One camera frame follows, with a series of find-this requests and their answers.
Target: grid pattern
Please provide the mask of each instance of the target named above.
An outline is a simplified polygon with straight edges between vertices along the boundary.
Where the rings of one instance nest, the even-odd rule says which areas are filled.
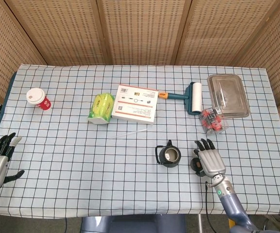
[[[182,100],[158,100],[154,125],[111,119],[87,122],[94,96],[116,94],[120,83],[183,94],[202,83],[204,108],[211,106],[209,75],[237,74],[251,114],[230,119],[230,127],[209,138],[219,149],[244,209],[280,213],[280,119],[264,69],[238,67],[21,65],[11,88],[0,135],[22,136],[8,175],[26,172],[0,189],[0,214],[60,218],[155,213],[205,213],[206,177],[189,167],[194,140],[205,138],[200,121]],[[42,111],[27,104],[26,92],[41,87],[52,102]],[[171,139],[180,164],[158,165],[156,145]],[[209,213],[223,207],[209,189]]]

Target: product box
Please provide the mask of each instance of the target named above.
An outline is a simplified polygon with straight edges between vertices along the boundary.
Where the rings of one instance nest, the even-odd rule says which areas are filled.
[[[112,117],[153,124],[157,99],[157,90],[121,84],[115,97]]]

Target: paper cup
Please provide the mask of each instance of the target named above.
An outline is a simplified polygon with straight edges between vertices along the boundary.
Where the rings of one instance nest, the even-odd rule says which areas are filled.
[[[45,92],[40,88],[30,89],[27,92],[27,101],[43,110],[48,110],[51,107],[51,102],[45,95]]]

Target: teal handle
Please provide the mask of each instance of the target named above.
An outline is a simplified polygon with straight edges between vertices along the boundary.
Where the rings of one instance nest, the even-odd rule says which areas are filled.
[[[168,93],[168,99],[173,99],[173,100],[186,100],[188,99],[188,96],[185,95],[179,95],[179,94],[173,94],[173,93]]]

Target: white cup lid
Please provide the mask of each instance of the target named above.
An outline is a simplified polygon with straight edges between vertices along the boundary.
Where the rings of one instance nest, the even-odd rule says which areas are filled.
[[[27,92],[27,101],[30,104],[39,104],[45,98],[45,92],[41,88],[32,88]]]

